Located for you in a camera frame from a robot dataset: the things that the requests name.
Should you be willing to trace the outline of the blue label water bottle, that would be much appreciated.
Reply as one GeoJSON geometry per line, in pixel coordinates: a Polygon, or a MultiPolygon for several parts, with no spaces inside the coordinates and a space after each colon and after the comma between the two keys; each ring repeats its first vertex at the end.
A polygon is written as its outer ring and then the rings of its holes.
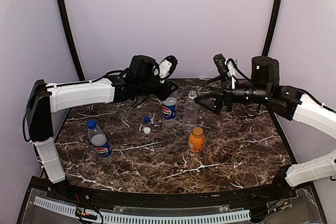
{"type": "Polygon", "coordinates": [[[173,92],[162,103],[162,122],[165,127],[174,127],[177,113],[177,92],[173,92]]]}

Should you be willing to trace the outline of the clear plastic bottle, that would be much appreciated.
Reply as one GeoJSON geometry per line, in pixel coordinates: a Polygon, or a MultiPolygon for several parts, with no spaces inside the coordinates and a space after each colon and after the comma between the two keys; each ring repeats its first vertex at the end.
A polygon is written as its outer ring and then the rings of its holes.
{"type": "Polygon", "coordinates": [[[184,104],[182,126],[186,132],[191,132],[192,129],[196,127],[198,115],[198,104],[195,102],[196,98],[197,92],[195,90],[191,90],[188,93],[188,98],[184,104]]]}

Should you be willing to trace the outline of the white bottle cap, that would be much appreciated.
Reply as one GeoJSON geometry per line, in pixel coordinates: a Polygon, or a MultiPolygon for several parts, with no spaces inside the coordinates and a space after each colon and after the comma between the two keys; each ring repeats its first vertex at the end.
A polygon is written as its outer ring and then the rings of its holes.
{"type": "Polygon", "coordinates": [[[151,129],[149,127],[144,127],[143,128],[143,132],[144,132],[144,134],[150,134],[151,133],[151,129]]]}

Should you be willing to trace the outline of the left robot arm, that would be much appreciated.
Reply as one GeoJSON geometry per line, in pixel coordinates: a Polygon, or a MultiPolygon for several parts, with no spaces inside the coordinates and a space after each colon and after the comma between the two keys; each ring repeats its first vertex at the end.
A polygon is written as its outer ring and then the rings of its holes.
{"type": "Polygon", "coordinates": [[[74,189],[64,181],[66,175],[55,146],[51,115],[82,105],[135,101],[140,96],[154,95],[164,101],[178,89],[169,80],[177,64],[174,56],[157,63],[151,57],[137,55],[126,69],[110,71],[98,79],[53,84],[41,79],[34,83],[23,116],[23,137],[34,145],[54,184],[53,191],[61,200],[71,200],[74,189]]]}

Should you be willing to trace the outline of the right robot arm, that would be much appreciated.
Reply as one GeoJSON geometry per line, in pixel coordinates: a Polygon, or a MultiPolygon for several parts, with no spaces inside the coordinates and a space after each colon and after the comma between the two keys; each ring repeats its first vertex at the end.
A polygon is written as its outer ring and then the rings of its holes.
{"type": "MultiPolygon", "coordinates": [[[[279,62],[267,56],[251,60],[251,77],[239,82],[235,73],[240,72],[236,62],[222,54],[213,58],[219,76],[209,83],[220,81],[218,88],[196,97],[195,102],[220,115],[222,108],[230,112],[235,103],[264,105],[269,112],[289,121],[296,121],[335,137],[335,109],[319,102],[308,91],[279,84],[279,62]]],[[[293,188],[306,182],[335,176],[335,151],[301,164],[286,165],[279,169],[268,188],[273,200],[280,199],[293,188]]]]}

